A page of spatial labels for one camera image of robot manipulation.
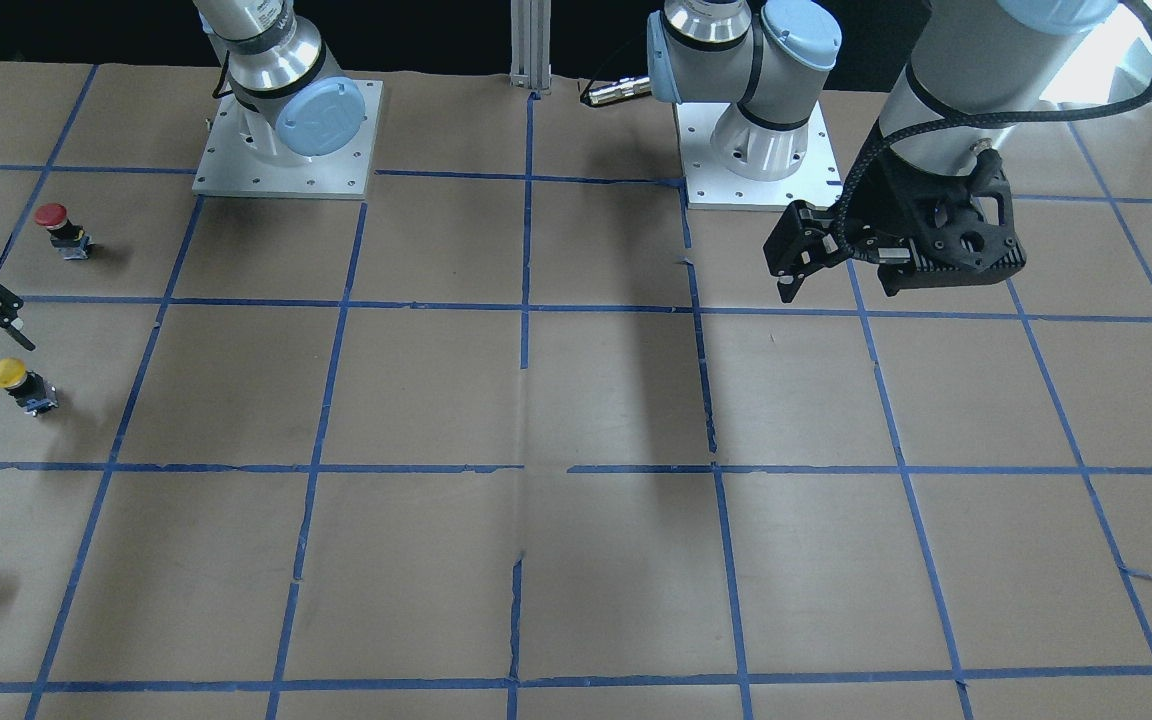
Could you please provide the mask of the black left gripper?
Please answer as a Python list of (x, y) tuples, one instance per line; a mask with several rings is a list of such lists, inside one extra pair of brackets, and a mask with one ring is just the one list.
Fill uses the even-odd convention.
[(768, 272), (782, 304), (791, 304), (809, 275), (849, 259), (895, 264), (897, 240), (852, 222), (838, 222), (836, 209), (791, 200), (763, 243)]

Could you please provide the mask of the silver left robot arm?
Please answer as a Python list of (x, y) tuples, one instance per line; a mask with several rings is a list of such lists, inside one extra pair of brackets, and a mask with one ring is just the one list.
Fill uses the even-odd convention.
[[(931, 1), (838, 194), (791, 199), (763, 253), (786, 304), (809, 275), (872, 264), (882, 291), (1000, 285), (1024, 270), (1001, 147), (1112, 1)], [(717, 104), (723, 169), (799, 169), (809, 120), (849, 59), (819, 1), (666, 1), (646, 18), (660, 101)]]

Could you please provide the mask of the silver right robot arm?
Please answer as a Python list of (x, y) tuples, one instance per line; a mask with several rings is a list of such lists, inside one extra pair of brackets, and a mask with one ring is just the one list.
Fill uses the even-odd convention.
[(220, 61), (197, 194), (364, 199), (381, 88), (339, 68), (291, 1), (198, 1)]

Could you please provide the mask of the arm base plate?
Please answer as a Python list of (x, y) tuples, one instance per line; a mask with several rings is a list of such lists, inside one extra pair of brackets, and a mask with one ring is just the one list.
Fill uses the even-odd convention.
[(355, 86), (366, 109), (361, 129), (343, 149), (314, 158), (293, 152), (256, 111), (225, 97), (198, 161), (194, 194), (232, 199), (365, 200), (387, 91), (380, 79), (357, 79)]
[(691, 209), (782, 211), (791, 200), (827, 209), (841, 195), (819, 104), (791, 131), (755, 126), (727, 103), (677, 104), (675, 115)]

